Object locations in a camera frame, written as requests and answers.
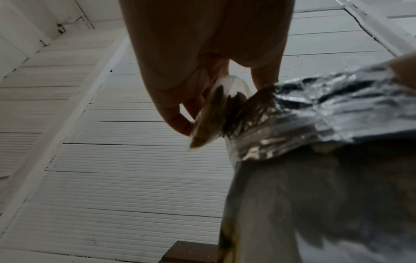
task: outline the package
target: package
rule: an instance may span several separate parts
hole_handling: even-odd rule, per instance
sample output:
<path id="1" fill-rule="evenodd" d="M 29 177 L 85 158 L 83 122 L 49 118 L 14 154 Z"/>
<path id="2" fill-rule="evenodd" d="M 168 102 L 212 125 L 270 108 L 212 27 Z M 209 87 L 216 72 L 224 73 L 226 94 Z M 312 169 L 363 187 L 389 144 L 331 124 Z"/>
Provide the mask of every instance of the package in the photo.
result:
<path id="1" fill-rule="evenodd" d="M 390 69 L 266 87 L 221 123 L 217 262 L 416 262 L 416 92 Z"/>

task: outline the food package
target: food package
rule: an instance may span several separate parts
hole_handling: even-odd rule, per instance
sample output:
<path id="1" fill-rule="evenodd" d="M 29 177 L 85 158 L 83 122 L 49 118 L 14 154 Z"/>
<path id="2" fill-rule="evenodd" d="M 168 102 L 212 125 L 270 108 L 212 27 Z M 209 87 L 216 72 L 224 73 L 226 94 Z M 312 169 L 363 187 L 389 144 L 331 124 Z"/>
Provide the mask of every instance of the food package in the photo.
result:
<path id="1" fill-rule="evenodd" d="M 204 136 L 225 137 L 235 170 L 217 262 L 416 262 L 416 92 L 389 68 L 286 81 L 237 106 Z"/>

